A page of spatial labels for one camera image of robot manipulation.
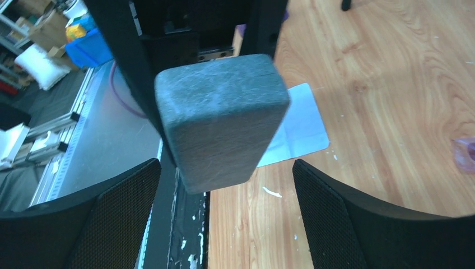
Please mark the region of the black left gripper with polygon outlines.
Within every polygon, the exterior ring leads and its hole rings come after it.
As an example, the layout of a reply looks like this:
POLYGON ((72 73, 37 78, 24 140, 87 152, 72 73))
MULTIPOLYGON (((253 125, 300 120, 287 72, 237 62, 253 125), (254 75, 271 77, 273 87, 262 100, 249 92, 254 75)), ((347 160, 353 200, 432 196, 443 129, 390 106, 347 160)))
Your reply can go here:
POLYGON ((173 165, 156 103, 151 67, 177 67, 229 57, 246 23, 240 54, 274 58, 287 0, 85 1, 127 82, 155 127, 173 165))

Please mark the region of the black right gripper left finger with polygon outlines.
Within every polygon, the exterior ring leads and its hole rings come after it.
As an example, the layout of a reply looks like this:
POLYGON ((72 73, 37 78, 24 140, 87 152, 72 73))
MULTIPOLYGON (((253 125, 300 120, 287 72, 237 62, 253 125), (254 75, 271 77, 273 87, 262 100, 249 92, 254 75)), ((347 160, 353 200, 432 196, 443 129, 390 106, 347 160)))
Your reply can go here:
POLYGON ((134 268, 160 174, 152 158, 80 191, 1 213, 1 267, 134 268))

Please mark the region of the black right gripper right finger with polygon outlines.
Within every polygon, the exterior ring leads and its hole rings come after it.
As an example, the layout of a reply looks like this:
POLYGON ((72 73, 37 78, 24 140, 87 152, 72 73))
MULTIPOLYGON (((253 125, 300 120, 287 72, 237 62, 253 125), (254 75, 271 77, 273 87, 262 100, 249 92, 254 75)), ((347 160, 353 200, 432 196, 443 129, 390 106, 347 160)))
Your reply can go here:
POLYGON ((292 167, 314 268, 473 268, 474 216, 411 210, 292 167))

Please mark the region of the grey-green glasses case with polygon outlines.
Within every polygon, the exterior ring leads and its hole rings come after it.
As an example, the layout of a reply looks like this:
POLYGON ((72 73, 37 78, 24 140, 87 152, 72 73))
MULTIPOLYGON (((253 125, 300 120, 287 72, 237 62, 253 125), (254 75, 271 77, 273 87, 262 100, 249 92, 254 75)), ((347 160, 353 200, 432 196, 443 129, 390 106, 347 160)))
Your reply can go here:
POLYGON ((187 192, 247 182, 290 105, 272 58, 242 55, 155 78, 165 138, 187 192))

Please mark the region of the light blue cloth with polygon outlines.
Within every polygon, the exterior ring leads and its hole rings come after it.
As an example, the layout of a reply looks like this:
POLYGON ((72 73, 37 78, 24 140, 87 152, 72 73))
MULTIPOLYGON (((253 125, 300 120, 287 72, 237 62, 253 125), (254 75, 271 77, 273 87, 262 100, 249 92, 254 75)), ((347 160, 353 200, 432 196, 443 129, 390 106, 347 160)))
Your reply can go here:
POLYGON ((288 89, 291 104, 257 167, 324 150, 330 139, 311 87, 303 83, 288 89))

